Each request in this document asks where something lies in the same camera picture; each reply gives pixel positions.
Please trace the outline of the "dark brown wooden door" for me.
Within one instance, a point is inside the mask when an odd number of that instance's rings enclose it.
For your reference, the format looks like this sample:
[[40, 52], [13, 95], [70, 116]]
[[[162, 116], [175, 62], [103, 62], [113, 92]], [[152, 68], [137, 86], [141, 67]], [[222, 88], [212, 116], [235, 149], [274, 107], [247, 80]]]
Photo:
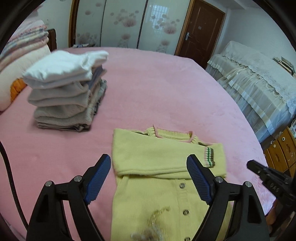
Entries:
[[224, 16], [223, 11], [210, 3], [194, 1], [176, 55], [190, 58], [202, 68], [206, 68], [220, 34]]

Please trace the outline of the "lace covered furniture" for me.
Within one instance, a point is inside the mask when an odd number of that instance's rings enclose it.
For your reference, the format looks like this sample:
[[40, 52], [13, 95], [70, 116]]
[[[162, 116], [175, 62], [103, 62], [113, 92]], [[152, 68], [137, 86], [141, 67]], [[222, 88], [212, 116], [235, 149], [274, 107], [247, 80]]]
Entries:
[[259, 51], [230, 41], [206, 71], [239, 106], [260, 144], [276, 138], [295, 117], [295, 78]]

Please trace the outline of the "dark wooden headboard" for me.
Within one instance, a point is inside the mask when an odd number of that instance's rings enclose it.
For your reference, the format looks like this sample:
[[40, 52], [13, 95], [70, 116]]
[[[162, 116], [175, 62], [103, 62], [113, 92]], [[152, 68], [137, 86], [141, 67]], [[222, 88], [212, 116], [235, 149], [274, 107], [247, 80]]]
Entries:
[[50, 51], [54, 51], [57, 49], [57, 39], [56, 39], [56, 30], [55, 29], [49, 29], [48, 30], [48, 38], [49, 41], [47, 43]]

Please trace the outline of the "stack of folded grey clothes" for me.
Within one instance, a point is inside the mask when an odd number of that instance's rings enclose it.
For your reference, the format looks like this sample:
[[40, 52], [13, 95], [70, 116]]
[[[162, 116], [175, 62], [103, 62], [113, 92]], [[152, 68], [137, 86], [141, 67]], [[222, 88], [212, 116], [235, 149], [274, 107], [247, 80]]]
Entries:
[[107, 90], [102, 79], [106, 69], [94, 69], [88, 81], [73, 82], [51, 89], [32, 89], [28, 102], [36, 107], [34, 120], [39, 128], [88, 131]]

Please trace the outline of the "floral sliding wardrobe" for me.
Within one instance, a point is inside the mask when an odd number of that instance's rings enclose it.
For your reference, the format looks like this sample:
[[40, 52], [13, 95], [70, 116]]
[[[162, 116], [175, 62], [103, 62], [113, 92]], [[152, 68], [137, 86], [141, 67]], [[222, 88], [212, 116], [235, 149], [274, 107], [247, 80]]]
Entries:
[[175, 54], [190, 1], [73, 1], [69, 46], [119, 47]]

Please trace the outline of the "wooden chest of drawers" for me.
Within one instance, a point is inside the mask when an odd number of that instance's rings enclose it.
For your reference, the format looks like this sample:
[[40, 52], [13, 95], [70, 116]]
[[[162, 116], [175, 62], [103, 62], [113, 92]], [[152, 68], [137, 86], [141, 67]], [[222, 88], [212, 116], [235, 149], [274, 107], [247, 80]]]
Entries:
[[273, 168], [290, 177], [295, 174], [295, 138], [287, 126], [279, 137], [263, 151], [266, 162]]

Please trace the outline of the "pink plush bed blanket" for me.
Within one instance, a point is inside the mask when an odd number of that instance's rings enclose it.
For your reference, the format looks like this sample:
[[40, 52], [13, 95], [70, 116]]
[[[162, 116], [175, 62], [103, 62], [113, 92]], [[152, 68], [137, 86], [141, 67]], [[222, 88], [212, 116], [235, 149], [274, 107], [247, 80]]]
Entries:
[[[68, 182], [93, 166], [102, 154], [111, 155], [117, 128], [192, 132], [202, 142], [221, 143], [227, 181], [250, 181], [263, 210], [271, 209], [274, 196], [246, 167], [252, 159], [266, 163], [262, 148], [235, 101], [211, 75], [191, 59], [135, 49], [108, 48], [108, 52], [107, 90], [88, 132], [38, 128], [35, 107], [28, 102], [29, 87], [1, 114], [1, 142], [26, 219], [46, 181]], [[116, 187], [112, 167], [99, 196], [90, 204], [106, 240], [112, 240]]]

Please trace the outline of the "folded striped pink quilt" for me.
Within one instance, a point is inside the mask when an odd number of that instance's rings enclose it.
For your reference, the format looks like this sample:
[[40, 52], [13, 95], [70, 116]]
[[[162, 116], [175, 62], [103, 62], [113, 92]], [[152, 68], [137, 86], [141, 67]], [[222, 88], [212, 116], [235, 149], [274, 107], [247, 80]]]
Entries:
[[47, 26], [42, 20], [24, 21], [1, 52], [1, 71], [16, 59], [44, 47], [48, 41]]

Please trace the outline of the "white folded garment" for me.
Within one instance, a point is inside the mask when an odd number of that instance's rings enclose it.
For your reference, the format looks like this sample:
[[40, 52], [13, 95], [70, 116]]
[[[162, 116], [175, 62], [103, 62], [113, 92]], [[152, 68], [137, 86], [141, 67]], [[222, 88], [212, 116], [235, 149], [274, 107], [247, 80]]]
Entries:
[[50, 89], [88, 81], [93, 77], [93, 70], [105, 63], [108, 56], [106, 51], [83, 54], [55, 51], [29, 67], [23, 80], [32, 89]]

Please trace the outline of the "yellow knitted child cardigan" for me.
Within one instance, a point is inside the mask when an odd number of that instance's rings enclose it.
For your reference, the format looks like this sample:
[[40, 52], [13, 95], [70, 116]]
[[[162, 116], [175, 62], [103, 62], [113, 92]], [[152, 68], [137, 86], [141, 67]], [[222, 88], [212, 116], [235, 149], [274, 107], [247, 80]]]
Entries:
[[208, 206], [187, 171], [191, 154], [215, 176], [226, 176], [222, 144], [202, 142], [192, 132], [156, 127], [144, 132], [114, 130], [112, 240], [193, 239]]

